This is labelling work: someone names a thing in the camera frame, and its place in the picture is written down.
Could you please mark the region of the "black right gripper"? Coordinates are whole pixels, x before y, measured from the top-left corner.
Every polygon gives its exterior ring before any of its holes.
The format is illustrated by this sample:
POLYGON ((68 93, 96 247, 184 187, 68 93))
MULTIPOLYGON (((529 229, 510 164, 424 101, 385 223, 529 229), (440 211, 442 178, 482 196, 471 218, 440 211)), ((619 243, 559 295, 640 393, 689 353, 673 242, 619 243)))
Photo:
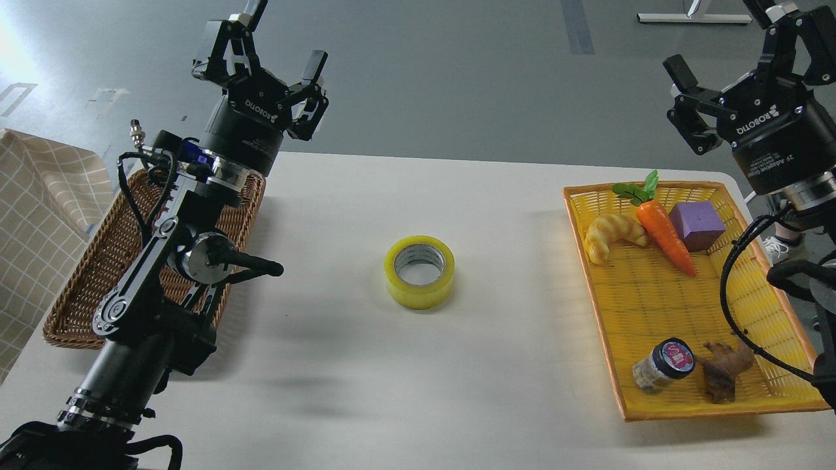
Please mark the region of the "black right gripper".
POLYGON ((674 89, 667 119, 696 155, 732 145, 732 155, 758 195, 817 178, 834 167, 834 120, 807 86, 834 84, 835 20, 823 5, 800 10, 792 1, 746 1, 765 31, 755 69, 721 92, 699 86, 680 54, 662 65, 674 89), (810 57, 794 72, 796 42, 810 57), (716 118, 711 127, 704 116, 716 118))

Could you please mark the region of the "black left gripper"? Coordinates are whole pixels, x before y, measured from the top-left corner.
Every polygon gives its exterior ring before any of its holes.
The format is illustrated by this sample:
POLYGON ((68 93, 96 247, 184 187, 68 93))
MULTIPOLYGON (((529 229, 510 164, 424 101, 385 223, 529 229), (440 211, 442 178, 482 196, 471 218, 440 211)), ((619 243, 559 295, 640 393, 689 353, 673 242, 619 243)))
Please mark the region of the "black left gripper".
POLYGON ((271 72, 261 72, 253 34, 266 6, 266 1, 248 1, 242 12, 207 22, 192 60, 192 77, 223 88, 199 145, 264 178, 284 132, 308 142, 329 106, 320 83, 326 51, 313 50, 302 80, 290 87, 271 72))

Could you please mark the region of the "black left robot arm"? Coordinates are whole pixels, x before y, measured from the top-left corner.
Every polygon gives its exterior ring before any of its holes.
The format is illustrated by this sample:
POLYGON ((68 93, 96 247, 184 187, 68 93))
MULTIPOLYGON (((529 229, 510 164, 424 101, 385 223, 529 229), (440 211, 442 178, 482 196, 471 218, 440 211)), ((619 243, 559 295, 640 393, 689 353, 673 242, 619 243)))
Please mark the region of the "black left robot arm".
POLYGON ((2 444, 3 469, 137 469, 138 455, 167 447, 168 468, 182 466, 175 435, 137 441, 133 428, 173 371, 192 375, 217 350, 212 324, 228 285, 280 276, 277 262, 234 246, 218 227, 235 208, 248 176, 270 173, 285 136, 311 139, 329 105, 320 77, 328 54, 314 50, 302 80, 285 84, 263 68, 254 32, 265 1, 209 21, 192 75, 221 87, 222 96, 200 138, 161 131, 151 146, 131 120, 134 151, 150 181, 162 186, 143 216, 118 166, 122 195, 141 237, 141 250, 93 312, 104 339, 86 378, 54 424, 28 422, 2 444))

